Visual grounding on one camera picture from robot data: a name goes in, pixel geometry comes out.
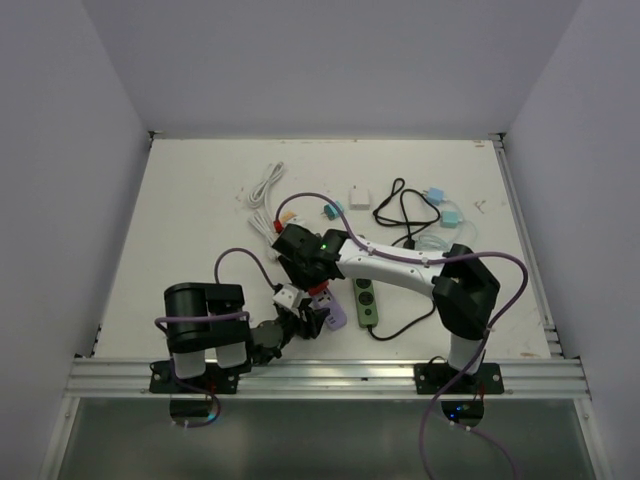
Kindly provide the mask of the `teal charger plug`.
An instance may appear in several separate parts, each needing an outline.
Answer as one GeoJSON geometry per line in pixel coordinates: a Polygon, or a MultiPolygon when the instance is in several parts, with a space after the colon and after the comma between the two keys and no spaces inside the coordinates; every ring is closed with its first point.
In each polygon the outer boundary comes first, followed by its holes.
{"type": "Polygon", "coordinates": [[[455,229],[463,219],[458,211],[443,210],[440,217],[440,226],[447,229],[455,229]]]}

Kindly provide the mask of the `white charger plug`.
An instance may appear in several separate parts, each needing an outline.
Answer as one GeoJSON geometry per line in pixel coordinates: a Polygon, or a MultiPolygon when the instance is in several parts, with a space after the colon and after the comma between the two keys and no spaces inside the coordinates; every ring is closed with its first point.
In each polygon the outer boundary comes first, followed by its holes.
{"type": "Polygon", "coordinates": [[[363,185],[353,185],[349,190],[349,208],[355,211],[371,209],[371,194],[363,185]]]}

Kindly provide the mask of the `teal small plug adapter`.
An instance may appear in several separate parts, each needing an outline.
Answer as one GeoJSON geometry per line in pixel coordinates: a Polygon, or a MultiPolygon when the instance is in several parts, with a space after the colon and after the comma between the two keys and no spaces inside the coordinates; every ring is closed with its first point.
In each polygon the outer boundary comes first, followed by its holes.
{"type": "Polygon", "coordinates": [[[330,221],[336,220],[344,212],[344,207],[339,201],[326,203],[323,206],[323,215],[330,221]]]}

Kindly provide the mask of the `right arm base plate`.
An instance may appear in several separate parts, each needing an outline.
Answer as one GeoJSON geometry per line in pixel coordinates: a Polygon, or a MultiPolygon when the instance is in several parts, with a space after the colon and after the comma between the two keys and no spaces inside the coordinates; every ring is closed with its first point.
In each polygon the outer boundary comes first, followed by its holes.
{"type": "MultiPolygon", "coordinates": [[[[436,394],[458,371],[445,362],[416,363],[413,365],[413,379],[419,395],[436,394]]],[[[446,394],[488,394],[501,395],[505,392],[502,372],[497,363],[482,363],[476,373],[463,374],[446,391],[446,394]]]]}

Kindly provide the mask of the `blue charger plug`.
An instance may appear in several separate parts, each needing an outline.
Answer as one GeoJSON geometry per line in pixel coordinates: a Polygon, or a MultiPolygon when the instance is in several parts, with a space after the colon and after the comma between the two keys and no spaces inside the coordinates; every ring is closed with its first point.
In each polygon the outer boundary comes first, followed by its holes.
{"type": "Polygon", "coordinates": [[[429,187],[424,190],[423,197],[428,203],[434,206],[439,206],[445,201],[444,191],[436,187],[429,187]]]}

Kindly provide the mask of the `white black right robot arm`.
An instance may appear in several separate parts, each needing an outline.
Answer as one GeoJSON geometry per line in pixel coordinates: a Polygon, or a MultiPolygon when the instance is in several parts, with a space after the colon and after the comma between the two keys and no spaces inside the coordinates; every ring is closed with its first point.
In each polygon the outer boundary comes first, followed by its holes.
{"type": "Polygon", "coordinates": [[[450,333],[445,379],[468,392],[481,380],[479,368],[500,283],[466,246],[441,254],[382,245],[343,230],[318,236],[295,224],[283,228],[272,248],[295,287],[310,290],[329,280],[362,279],[401,287],[430,298],[450,333]]]}

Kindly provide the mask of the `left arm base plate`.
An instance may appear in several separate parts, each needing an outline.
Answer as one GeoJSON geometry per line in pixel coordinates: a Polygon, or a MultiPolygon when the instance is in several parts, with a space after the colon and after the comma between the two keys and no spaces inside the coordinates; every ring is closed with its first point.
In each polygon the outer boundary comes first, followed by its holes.
{"type": "Polygon", "coordinates": [[[168,360],[151,363],[150,370],[148,390],[153,394],[189,394],[207,391],[214,395],[232,395],[238,390],[238,373],[221,369],[216,363],[207,363],[204,374],[189,379],[176,379],[168,360]]]}

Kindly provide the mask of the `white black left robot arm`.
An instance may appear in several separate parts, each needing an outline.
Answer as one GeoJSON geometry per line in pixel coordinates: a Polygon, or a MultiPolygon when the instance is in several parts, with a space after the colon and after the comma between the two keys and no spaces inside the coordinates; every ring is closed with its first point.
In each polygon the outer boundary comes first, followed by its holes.
{"type": "Polygon", "coordinates": [[[295,337],[317,338],[331,310],[290,284],[273,290],[276,318],[252,327],[237,284],[181,283],[168,288],[165,315],[154,323],[165,335],[175,384],[189,393],[201,390],[208,379],[206,352],[211,349],[219,368],[243,369],[279,359],[295,337]]]}

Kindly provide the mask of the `green power strip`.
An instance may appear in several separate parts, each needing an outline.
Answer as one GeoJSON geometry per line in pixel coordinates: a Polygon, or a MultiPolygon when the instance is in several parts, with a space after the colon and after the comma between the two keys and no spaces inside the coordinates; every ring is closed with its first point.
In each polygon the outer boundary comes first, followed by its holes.
{"type": "Polygon", "coordinates": [[[362,278],[354,279],[353,290],[359,327],[373,329],[379,323],[379,314],[372,281],[362,278]]]}

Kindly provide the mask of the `red cube socket adapter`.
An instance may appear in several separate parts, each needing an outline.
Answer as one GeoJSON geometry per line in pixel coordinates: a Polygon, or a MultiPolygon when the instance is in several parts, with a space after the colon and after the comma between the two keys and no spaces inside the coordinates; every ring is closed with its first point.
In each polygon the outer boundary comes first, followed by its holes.
{"type": "Polygon", "coordinates": [[[321,293],[322,291],[324,291],[326,288],[328,287],[328,281],[322,282],[319,285],[316,285],[314,287],[311,287],[310,289],[307,290],[307,293],[313,297],[315,295],[318,295],[319,293],[321,293]]]}

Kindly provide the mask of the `purple socket adapter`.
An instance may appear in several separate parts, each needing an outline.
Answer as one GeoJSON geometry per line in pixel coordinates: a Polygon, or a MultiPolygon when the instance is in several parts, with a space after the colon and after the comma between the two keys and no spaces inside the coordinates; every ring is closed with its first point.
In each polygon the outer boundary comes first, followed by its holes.
{"type": "Polygon", "coordinates": [[[312,296],[312,301],[317,309],[327,309],[329,311],[324,323],[330,330],[337,331],[347,324],[345,311],[328,288],[312,296]]]}

